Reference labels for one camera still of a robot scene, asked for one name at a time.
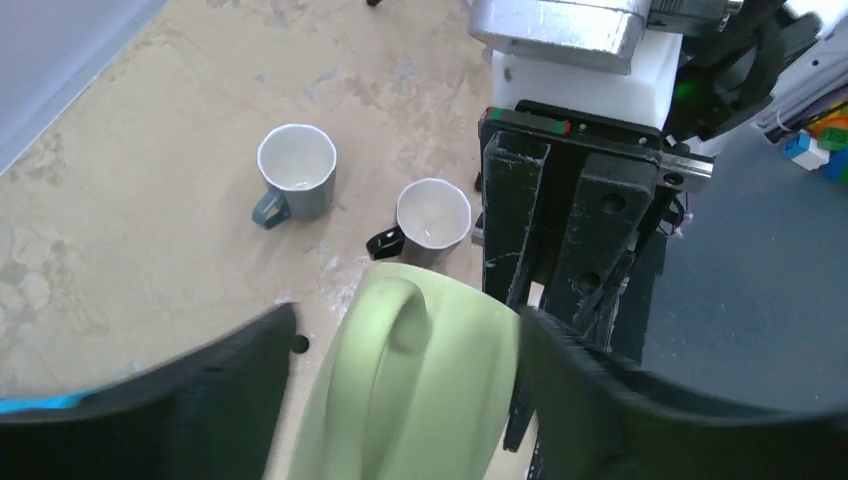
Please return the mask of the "light green mug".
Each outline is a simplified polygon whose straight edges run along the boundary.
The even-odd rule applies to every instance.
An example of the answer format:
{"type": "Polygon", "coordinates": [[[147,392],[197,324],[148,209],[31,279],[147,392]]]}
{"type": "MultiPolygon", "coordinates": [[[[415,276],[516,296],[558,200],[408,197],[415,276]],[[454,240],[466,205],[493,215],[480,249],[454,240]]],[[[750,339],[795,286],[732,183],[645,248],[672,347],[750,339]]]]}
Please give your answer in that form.
{"type": "Polygon", "coordinates": [[[481,479],[508,415],[520,319],[448,276],[361,278],[305,405],[292,479],[481,479]]]}

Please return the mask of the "black knob near tube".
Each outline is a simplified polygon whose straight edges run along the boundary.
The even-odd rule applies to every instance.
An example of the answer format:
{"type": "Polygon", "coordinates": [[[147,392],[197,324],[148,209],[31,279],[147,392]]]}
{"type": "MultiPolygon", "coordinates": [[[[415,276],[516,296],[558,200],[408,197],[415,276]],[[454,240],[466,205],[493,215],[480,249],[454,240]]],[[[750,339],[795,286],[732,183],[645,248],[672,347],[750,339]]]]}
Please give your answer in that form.
{"type": "Polygon", "coordinates": [[[304,335],[295,335],[291,344],[291,351],[294,354],[302,355],[310,348],[310,340],[304,335]]]}

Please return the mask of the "blue plastic tube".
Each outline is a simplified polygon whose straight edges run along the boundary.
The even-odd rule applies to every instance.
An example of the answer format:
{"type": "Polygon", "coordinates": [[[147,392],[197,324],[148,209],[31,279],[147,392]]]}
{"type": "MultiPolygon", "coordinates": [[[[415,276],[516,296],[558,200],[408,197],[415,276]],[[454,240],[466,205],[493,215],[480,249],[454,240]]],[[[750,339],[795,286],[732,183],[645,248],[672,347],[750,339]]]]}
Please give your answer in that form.
{"type": "Polygon", "coordinates": [[[69,394],[39,397],[3,397],[0,401],[1,414],[12,415],[31,410],[56,410],[74,408],[84,399],[96,393],[96,390],[84,390],[69,394]]]}

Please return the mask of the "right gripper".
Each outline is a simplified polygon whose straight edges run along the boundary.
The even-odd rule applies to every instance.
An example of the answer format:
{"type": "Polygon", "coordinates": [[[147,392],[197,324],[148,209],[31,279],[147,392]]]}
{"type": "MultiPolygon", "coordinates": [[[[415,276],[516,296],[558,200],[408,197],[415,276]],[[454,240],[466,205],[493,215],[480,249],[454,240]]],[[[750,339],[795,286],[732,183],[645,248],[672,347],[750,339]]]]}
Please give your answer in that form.
{"type": "MultiPolygon", "coordinates": [[[[671,117],[683,37],[646,30],[629,71],[616,73],[599,51],[521,38],[490,40],[492,97],[485,113],[564,136],[584,148],[617,146],[633,157],[591,153],[578,177],[556,268],[541,309],[578,337],[610,348],[629,249],[658,185],[699,193],[714,161],[673,149],[662,128],[671,117]]],[[[501,130],[483,151],[483,290],[510,308],[527,298],[527,253],[550,144],[501,130]]]]}

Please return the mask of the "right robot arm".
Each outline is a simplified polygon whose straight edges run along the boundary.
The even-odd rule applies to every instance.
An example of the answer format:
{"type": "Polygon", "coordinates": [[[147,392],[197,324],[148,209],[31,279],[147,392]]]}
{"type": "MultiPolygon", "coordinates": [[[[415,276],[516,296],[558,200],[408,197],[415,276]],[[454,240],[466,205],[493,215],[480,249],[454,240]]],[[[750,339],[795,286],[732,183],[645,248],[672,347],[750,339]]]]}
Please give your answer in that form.
{"type": "Polygon", "coordinates": [[[782,1],[476,1],[492,52],[479,124],[482,286],[608,347],[619,301],[651,288],[714,160],[699,143],[773,100],[812,45],[782,1]]]}

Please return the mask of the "colourful toy blocks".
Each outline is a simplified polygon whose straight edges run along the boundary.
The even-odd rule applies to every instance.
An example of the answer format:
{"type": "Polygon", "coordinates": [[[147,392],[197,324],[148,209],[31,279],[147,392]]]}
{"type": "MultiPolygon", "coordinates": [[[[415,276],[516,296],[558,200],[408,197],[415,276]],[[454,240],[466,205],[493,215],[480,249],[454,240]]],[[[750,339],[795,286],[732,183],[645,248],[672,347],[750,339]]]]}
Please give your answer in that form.
{"type": "Polygon", "coordinates": [[[847,115],[816,122],[811,130],[791,136],[781,150],[784,158],[806,171],[820,171],[828,181],[847,184],[847,115]]]}

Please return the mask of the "grey mug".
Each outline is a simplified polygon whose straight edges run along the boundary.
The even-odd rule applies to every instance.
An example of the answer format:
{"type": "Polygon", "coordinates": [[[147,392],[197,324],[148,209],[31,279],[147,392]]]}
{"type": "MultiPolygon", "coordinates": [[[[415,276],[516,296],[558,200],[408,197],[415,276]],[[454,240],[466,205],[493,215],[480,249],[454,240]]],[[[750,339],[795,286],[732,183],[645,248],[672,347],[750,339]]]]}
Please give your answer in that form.
{"type": "Polygon", "coordinates": [[[330,210],[338,154],[323,130],[279,126],[258,146],[256,162],[267,186],[252,212],[256,225],[270,230],[289,219],[311,222],[330,210]]]}

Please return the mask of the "black mug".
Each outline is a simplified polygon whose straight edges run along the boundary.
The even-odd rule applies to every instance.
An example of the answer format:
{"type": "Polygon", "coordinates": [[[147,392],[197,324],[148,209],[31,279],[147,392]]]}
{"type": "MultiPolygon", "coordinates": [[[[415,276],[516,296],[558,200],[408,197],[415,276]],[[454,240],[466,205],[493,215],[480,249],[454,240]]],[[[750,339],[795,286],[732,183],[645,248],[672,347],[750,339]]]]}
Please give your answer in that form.
{"type": "Polygon", "coordinates": [[[472,226],[471,204],[450,182],[425,178],[407,185],[397,198],[395,225],[366,242],[374,261],[398,258],[433,269],[465,239],[472,226]]]}

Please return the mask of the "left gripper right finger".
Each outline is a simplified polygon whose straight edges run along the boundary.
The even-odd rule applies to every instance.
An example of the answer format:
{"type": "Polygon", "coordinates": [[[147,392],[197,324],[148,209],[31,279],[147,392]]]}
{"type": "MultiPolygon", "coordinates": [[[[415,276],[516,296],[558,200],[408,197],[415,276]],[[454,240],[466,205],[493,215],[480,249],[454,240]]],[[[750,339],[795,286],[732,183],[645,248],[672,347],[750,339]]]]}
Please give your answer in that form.
{"type": "Polygon", "coordinates": [[[521,311],[520,363],[545,479],[843,479],[847,411],[802,413],[710,396],[521,311]]]}

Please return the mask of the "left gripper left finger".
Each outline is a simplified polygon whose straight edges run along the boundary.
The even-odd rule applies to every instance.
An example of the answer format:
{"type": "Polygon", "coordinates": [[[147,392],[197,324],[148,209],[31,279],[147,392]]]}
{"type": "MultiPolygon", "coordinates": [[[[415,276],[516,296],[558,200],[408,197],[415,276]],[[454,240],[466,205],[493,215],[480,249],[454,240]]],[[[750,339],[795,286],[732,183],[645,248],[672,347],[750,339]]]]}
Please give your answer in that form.
{"type": "Polygon", "coordinates": [[[280,304],[74,408],[1,414],[5,479],[259,479],[297,317],[280,304]]]}

